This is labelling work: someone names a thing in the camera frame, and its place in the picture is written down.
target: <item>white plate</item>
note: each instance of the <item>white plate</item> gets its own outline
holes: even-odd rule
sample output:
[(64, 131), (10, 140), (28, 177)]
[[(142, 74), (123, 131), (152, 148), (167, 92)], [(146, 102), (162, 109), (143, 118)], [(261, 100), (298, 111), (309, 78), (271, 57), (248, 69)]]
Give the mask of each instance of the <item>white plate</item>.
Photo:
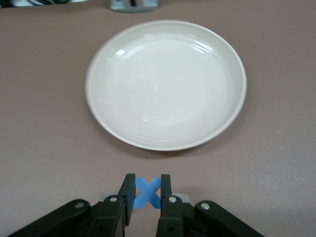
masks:
[(91, 62), (86, 97), (98, 122), (137, 147), (191, 148), (224, 131), (240, 112), (246, 75), (214, 32), (182, 21), (136, 25)]

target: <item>blue plastic piece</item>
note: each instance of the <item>blue plastic piece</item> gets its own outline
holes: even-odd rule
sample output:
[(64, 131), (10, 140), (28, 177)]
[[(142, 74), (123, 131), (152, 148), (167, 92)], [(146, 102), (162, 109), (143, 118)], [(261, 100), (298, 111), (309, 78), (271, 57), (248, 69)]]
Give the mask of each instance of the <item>blue plastic piece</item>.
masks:
[(147, 202), (150, 202), (154, 208), (160, 209), (160, 198), (156, 194), (157, 190), (161, 187), (161, 180), (154, 178), (149, 184), (142, 177), (136, 179), (136, 187), (141, 191), (140, 195), (134, 201), (134, 208), (141, 209)]

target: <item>table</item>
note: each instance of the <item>table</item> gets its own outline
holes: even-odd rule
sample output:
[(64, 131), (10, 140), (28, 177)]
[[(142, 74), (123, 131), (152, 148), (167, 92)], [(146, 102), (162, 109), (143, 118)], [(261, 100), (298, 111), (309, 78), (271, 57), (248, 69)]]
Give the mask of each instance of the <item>table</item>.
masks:
[[(227, 40), (247, 73), (237, 119), (201, 146), (155, 152), (106, 132), (84, 93), (112, 36), (174, 19)], [(109, 1), (0, 9), (0, 236), (63, 204), (92, 205), (127, 173), (170, 174), (193, 204), (212, 200), (267, 237), (316, 233), (316, 1), (161, 0), (124, 14)], [(127, 237), (156, 236), (159, 210), (134, 210)]]

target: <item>metal bolt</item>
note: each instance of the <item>metal bolt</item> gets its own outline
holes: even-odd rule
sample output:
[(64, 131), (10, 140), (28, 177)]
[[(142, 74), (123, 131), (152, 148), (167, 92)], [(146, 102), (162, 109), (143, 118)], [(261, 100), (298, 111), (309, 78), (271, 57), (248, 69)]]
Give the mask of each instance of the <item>metal bolt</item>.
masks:
[(210, 208), (210, 206), (205, 202), (201, 204), (201, 207), (203, 210), (208, 210)]
[(110, 202), (116, 202), (117, 200), (118, 200), (117, 197), (112, 197), (112, 198), (110, 198)]
[(81, 201), (75, 205), (75, 208), (79, 209), (79, 208), (82, 208), (83, 206), (84, 206), (84, 203)]
[(172, 202), (172, 203), (177, 201), (177, 199), (175, 197), (170, 197), (170, 198), (168, 198), (168, 200), (169, 200), (169, 202)]

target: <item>ceramic plate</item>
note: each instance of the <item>ceramic plate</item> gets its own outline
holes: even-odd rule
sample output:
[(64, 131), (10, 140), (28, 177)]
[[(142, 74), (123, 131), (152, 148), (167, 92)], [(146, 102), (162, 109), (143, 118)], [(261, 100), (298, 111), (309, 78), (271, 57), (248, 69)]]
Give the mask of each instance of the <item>ceramic plate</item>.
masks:
[(98, 122), (137, 147), (191, 148), (240, 112), (246, 75), (219, 35), (182, 21), (136, 25), (109, 40), (88, 69), (86, 97)]

